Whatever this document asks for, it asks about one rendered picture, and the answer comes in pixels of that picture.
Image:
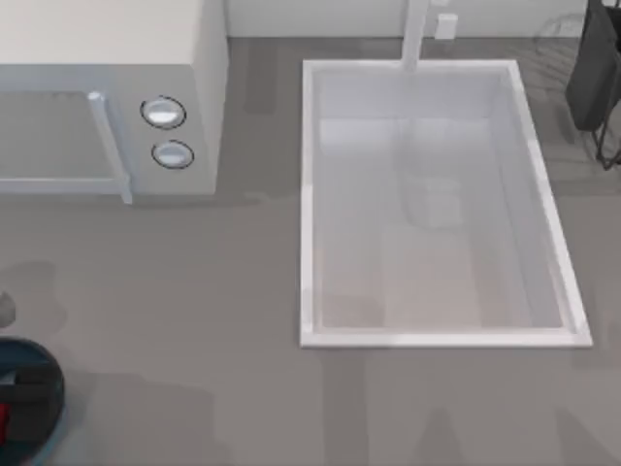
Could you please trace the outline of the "large silver microwave knob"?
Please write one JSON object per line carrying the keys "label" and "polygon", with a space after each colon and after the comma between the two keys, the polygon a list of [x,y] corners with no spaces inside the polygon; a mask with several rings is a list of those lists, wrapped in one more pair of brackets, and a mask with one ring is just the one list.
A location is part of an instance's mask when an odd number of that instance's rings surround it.
{"label": "large silver microwave knob", "polygon": [[180,127],[187,117],[186,109],[181,102],[163,95],[143,101],[140,113],[147,124],[162,130]]}

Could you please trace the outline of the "dark blue round bowl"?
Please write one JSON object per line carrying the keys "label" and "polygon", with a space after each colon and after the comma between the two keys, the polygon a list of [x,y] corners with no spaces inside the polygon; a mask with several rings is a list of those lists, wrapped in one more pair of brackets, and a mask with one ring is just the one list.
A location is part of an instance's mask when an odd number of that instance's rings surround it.
{"label": "dark blue round bowl", "polygon": [[54,355],[42,345],[23,338],[0,337],[0,375],[21,366],[50,364],[63,376],[64,404],[59,420],[46,441],[39,443],[5,443],[0,446],[0,466],[45,466],[62,437],[66,412],[65,377]]}

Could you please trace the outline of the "grey rounded object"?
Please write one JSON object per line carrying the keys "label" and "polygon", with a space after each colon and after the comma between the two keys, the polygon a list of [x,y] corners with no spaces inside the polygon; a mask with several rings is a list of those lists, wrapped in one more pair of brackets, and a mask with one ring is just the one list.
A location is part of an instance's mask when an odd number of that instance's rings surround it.
{"label": "grey rounded object", "polygon": [[0,328],[11,326],[16,320],[16,302],[8,292],[0,292]]}

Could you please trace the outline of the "small white wall box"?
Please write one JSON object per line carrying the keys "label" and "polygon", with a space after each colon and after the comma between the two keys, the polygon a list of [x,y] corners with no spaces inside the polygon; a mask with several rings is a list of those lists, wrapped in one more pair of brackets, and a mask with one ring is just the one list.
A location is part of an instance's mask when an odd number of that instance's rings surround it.
{"label": "small white wall box", "polygon": [[436,40],[454,40],[457,35],[459,17],[455,14],[440,14],[435,31]]}

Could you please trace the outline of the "microwave oven door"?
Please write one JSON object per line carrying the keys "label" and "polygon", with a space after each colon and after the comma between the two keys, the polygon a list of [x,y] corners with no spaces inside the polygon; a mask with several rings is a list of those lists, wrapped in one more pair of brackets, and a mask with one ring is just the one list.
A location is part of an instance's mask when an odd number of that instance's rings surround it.
{"label": "microwave oven door", "polygon": [[87,93],[0,91],[0,194],[120,196]]}

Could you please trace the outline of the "tall white tap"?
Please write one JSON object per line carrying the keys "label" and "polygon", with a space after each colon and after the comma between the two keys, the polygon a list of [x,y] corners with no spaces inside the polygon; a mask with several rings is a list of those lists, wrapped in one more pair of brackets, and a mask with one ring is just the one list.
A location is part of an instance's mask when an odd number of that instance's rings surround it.
{"label": "tall white tap", "polygon": [[404,72],[413,73],[416,69],[429,5],[430,0],[408,0],[407,2],[401,57]]}

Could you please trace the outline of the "small silver microwave knob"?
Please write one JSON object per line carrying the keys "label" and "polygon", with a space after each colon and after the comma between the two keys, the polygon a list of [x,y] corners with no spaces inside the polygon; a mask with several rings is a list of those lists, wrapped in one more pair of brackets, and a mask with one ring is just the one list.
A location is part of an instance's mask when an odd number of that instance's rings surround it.
{"label": "small silver microwave knob", "polygon": [[195,160],[193,149],[178,140],[169,140],[151,148],[151,158],[161,167],[168,170],[184,170]]}

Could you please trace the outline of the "pale microwave oven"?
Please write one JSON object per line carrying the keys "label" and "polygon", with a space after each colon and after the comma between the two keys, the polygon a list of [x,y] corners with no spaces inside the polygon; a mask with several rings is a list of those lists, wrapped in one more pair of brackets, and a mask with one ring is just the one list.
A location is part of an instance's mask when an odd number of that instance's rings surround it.
{"label": "pale microwave oven", "polygon": [[[0,0],[0,91],[99,91],[133,200],[215,192],[229,53],[223,0]],[[143,101],[173,97],[187,117],[150,126]],[[151,148],[178,140],[195,155],[168,170]]]}

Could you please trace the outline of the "white sink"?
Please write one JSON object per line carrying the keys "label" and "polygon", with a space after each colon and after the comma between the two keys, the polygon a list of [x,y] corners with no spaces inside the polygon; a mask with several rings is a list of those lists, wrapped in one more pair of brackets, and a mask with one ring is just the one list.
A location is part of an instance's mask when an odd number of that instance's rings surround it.
{"label": "white sink", "polygon": [[304,348],[589,348],[518,64],[311,59]]}

